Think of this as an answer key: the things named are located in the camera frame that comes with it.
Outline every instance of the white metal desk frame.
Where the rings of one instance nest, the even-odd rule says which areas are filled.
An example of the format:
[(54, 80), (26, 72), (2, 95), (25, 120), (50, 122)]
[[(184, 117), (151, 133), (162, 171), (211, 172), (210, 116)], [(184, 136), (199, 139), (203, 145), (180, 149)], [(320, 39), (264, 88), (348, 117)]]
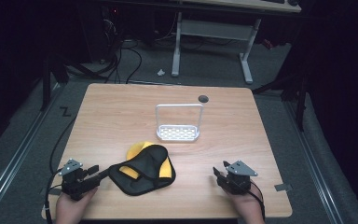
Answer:
[(208, 21), (182, 20), (182, 13), (179, 12), (176, 28), (175, 51), (173, 53), (172, 76), (179, 76), (181, 35), (199, 35), (247, 41), (244, 53), (240, 53), (240, 61), (246, 83), (252, 84), (253, 79), (249, 69), (248, 57), (252, 45), (255, 42), (255, 36), (257, 35), (260, 22), (261, 19), (257, 19), (253, 26), (246, 26)]

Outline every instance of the human hand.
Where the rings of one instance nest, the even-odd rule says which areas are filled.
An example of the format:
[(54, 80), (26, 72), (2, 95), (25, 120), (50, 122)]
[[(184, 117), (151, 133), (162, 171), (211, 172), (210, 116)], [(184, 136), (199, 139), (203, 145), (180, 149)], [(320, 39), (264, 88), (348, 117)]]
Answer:
[(83, 195), (80, 201), (74, 201), (71, 196), (62, 193), (56, 206), (56, 224), (77, 224), (84, 215), (87, 205), (97, 192), (98, 188), (92, 189)]
[[(234, 203), (237, 212), (247, 224), (265, 223), (260, 203), (255, 197), (253, 197), (249, 193), (245, 195), (234, 195), (225, 189), (224, 191), (227, 194), (228, 198)], [(263, 197), (258, 187), (252, 184), (249, 191), (252, 192), (257, 198), (259, 198), (263, 202)]]

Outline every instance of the person's left hand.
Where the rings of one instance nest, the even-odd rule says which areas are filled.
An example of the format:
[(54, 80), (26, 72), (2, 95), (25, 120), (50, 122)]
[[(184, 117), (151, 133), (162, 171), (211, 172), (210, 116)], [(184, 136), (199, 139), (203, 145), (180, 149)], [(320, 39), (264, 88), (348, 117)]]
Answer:
[(92, 189), (83, 195), (80, 201), (74, 201), (71, 196), (62, 193), (56, 206), (56, 224), (77, 224), (84, 215), (87, 205), (98, 188)]

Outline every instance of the gray floor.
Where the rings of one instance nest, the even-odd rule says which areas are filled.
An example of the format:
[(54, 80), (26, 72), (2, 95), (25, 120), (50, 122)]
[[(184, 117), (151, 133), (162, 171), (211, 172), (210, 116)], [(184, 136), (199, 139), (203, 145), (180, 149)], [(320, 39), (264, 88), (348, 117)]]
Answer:
[[(244, 87), (255, 89), (274, 80), (282, 61), (290, 49), (290, 45), (266, 49), (254, 45), (249, 57), (249, 64), (254, 76), (254, 83), (247, 85), (241, 72), (237, 52), (241, 43), (230, 42), (223, 49), (216, 49), (215, 44), (184, 44), (182, 50), (181, 71), (179, 77), (171, 77), (173, 46), (156, 45), (153, 48), (142, 44), (133, 48), (142, 56), (139, 69), (131, 77), (130, 83), (165, 83), (173, 85)], [(135, 46), (128, 42), (125, 46)], [(118, 67), (120, 83), (136, 69), (141, 58), (133, 51), (123, 49)], [(87, 64), (91, 69), (98, 69), (99, 64)], [(162, 77), (157, 72), (162, 69), (166, 74)], [(44, 223), (41, 217), (43, 207), (43, 191), (49, 177), (48, 160), (60, 135), (76, 115), (85, 90), (93, 79), (71, 76), (66, 86), (58, 88), (60, 94), (47, 114), (40, 114), (42, 105), (42, 87), (39, 84), (10, 121), (0, 139), (0, 177), (6, 173), (13, 178), (7, 179), (7, 188), (0, 194), (0, 223)], [(115, 74), (109, 83), (115, 81)], [(267, 91), (255, 95), (268, 140), (281, 171), (284, 184), (290, 186), (288, 196), (293, 207), (293, 214), (288, 218), (267, 218), (267, 223), (358, 223), (358, 202), (351, 191), (345, 176), (341, 173), (337, 162), (331, 155), (323, 133), (312, 110), (310, 98), (307, 99), (307, 110), (304, 117), (305, 131), (300, 133), (293, 122), (291, 111), (296, 102), (282, 102), (279, 91)], [(43, 118), (36, 127), (30, 144), (24, 144), (26, 134), (35, 120)], [(64, 133), (57, 145), (53, 157), (53, 167), (57, 168), (70, 130)], [(322, 186), (327, 187), (328, 196), (335, 203), (329, 207), (321, 196), (321, 179), (315, 175), (315, 166), (310, 165), (311, 158), (316, 161), (316, 171), (322, 173)], [(15, 167), (10, 160), (22, 150), (23, 161)]]

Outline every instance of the yellow cloth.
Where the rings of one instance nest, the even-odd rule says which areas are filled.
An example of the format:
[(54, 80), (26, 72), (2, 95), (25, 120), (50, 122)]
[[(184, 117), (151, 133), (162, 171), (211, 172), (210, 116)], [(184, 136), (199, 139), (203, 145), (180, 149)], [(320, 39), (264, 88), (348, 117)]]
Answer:
[[(134, 145), (132, 145), (130, 147), (129, 151), (127, 152), (127, 161), (136, 157), (144, 148), (152, 146), (152, 145), (155, 145), (155, 144), (153, 144), (151, 142), (135, 143)], [(137, 179), (139, 177), (139, 174), (136, 171), (132, 170), (128, 166), (121, 167), (120, 171), (134, 179)], [(171, 169), (171, 164), (170, 164), (170, 160), (168, 160), (168, 157), (161, 164), (161, 168), (159, 169), (159, 177), (160, 178), (162, 178), (162, 177), (172, 178), (172, 169)]]

